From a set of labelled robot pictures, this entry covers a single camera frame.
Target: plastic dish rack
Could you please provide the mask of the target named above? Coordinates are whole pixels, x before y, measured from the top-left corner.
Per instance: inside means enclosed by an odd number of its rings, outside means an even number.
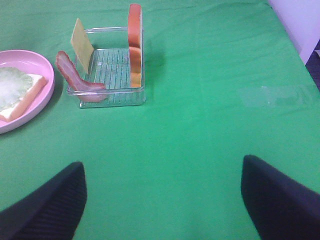
[[[67,93],[74,97],[107,95],[107,98],[101,102],[79,100],[80,108],[120,107],[143,104],[146,101],[143,34],[141,46],[141,87],[131,87],[128,28],[126,26],[99,27],[86,29],[85,32],[88,34],[90,42],[94,47],[89,64],[89,74],[83,70],[77,57],[75,58],[75,67],[82,79],[88,82],[104,83],[105,89],[75,91],[68,85]]]

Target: table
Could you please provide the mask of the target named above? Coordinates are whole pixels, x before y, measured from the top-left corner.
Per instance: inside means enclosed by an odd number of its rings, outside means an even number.
[[[0,50],[54,66],[76,18],[127,25],[129,1],[5,0]],[[254,154],[320,192],[319,91],[266,0],[141,0],[147,100],[79,109],[57,68],[45,109],[0,136],[0,209],[74,161],[75,240],[259,239],[240,192]]]

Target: bacon strip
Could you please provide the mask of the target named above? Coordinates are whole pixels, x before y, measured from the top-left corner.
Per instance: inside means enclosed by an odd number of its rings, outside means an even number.
[[[62,76],[68,82],[68,84],[75,91],[87,91],[87,90],[105,90],[106,87],[103,83],[88,82],[83,80],[75,65],[70,60],[69,56],[64,51],[59,51],[55,57],[55,65],[59,69]],[[107,98],[107,94],[97,94],[92,95],[78,95],[79,99],[84,102],[94,102],[98,103]]]

